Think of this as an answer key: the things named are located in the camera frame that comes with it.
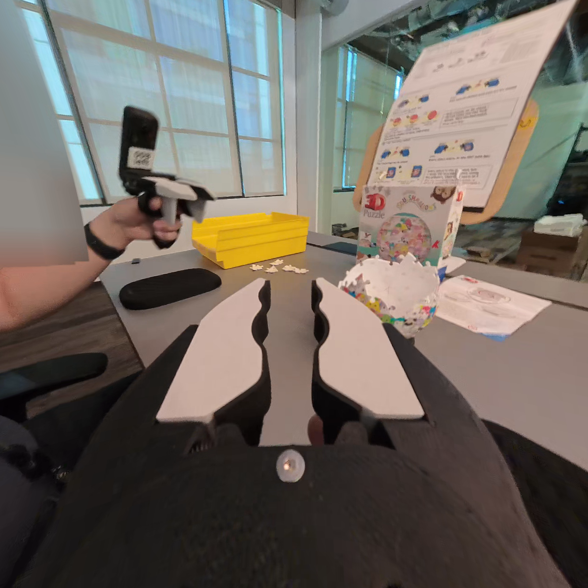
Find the black padded wrist rest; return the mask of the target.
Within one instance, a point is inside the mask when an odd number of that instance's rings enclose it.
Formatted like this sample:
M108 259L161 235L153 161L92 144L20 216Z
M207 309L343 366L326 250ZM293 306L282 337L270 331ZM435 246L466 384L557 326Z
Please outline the black padded wrist rest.
M221 285L221 278L207 269L183 269L128 283L120 290L119 300L127 310L146 311L194 298Z

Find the person's left forearm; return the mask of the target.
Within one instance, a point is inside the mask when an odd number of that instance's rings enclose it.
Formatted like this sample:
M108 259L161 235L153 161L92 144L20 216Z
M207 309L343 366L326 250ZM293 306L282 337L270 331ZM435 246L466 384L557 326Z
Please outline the person's left forearm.
M110 261L88 254L88 261L67 265L1 268L1 332L58 311L92 285Z

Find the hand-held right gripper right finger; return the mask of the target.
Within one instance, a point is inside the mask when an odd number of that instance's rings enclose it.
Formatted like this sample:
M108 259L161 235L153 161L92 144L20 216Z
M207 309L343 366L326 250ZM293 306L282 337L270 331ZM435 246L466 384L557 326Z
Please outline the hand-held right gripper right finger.
M359 415L419 420L424 409L387 337L365 305L319 277L312 284L319 384Z

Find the person's left hand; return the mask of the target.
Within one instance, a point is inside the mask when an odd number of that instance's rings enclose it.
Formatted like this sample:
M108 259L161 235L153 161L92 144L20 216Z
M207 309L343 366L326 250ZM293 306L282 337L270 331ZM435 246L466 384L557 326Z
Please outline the person's left hand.
M123 250L136 240L157 239L172 244L179 236L182 221L177 216L170 224L162 217L145 214L139 207L139 199L129 197L100 213L89 226L92 234L105 245Z

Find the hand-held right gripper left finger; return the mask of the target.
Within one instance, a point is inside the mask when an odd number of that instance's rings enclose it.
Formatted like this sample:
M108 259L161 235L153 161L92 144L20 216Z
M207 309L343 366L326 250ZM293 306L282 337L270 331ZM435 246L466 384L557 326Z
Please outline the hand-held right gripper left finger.
M158 410L159 423L263 420L271 403L270 281L257 278L200 321Z

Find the large grid window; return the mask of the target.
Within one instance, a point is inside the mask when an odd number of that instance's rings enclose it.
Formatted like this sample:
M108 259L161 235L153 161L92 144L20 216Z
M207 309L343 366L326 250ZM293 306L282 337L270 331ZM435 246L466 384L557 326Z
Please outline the large grid window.
M217 197L285 196L283 12L266 1L15 1L82 206L125 197L123 108L159 121L154 169Z

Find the wooden board with instruction sheet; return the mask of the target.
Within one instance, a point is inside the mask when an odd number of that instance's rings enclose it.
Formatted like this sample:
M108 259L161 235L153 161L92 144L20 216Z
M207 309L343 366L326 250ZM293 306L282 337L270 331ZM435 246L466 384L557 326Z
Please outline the wooden board with instruction sheet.
M579 1L428 1L407 14L416 59L365 185L457 185L487 207L541 71Z

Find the black office chair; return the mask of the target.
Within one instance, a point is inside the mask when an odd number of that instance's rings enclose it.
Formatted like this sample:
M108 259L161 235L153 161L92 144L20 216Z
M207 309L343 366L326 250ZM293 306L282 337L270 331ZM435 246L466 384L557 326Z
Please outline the black office chair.
M1 416L22 423L26 405L45 394L102 375L104 353L78 353L1 372Z

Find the colourful puzzle box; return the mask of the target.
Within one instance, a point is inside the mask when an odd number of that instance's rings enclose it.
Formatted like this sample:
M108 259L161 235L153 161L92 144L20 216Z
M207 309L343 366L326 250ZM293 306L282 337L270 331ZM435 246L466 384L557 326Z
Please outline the colourful puzzle box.
M455 243L465 190L456 186L365 186L356 260L398 262L412 254L437 268L440 280Z

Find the white puzzle pieces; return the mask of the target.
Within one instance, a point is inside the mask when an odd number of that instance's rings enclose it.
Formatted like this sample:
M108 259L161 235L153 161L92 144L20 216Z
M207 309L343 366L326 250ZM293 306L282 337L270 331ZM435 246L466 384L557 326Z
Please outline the white puzzle pieces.
M309 269L299 268L297 266L286 263L284 259L275 259L267 264L253 263L249 266L249 269L253 272L263 272L267 274L276 274L280 271L287 273L294 273L297 275L305 275L309 273Z

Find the half-built colourful puzzle ball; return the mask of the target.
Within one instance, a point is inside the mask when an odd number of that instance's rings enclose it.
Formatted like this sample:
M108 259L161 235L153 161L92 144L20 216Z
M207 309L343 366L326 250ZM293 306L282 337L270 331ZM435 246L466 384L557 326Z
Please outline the half-built colourful puzzle ball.
M413 339L435 316L440 278L436 267L422 265L413 254L401 255L398 261L376 256L358 261L337 287L382 323Z

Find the narrow window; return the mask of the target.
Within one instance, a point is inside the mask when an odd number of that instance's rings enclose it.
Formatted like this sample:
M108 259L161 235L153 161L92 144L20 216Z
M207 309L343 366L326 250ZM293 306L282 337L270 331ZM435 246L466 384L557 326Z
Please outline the narrow window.
M335 191L356 187L372 133L385 121L405 78L396 70L350 45L337 52L334 127Z

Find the brown cardboard box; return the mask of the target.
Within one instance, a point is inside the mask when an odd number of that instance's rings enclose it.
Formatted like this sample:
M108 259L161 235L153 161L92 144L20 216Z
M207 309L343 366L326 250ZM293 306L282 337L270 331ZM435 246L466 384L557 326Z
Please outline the brown cardboard box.
M587 227L576 237L524 231L516 264L529 272L580 281L587 268Z

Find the black wristband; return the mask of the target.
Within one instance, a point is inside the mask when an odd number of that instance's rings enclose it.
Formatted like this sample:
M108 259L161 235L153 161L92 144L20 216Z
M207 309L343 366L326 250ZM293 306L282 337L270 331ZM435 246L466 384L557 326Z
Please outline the black wristband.
M85 240L88 248L104 261L112 262L125 253L125 249L118 249L104 243L97 237L90 227L90 223L84 225Z

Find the folded paper instruction leaflet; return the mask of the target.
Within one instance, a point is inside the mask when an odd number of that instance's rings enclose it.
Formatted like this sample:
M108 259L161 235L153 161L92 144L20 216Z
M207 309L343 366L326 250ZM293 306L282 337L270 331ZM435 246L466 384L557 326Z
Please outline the folded paper instruction leaflet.
M504 341L551 304L460 275L441 283L435 316L494 341Z

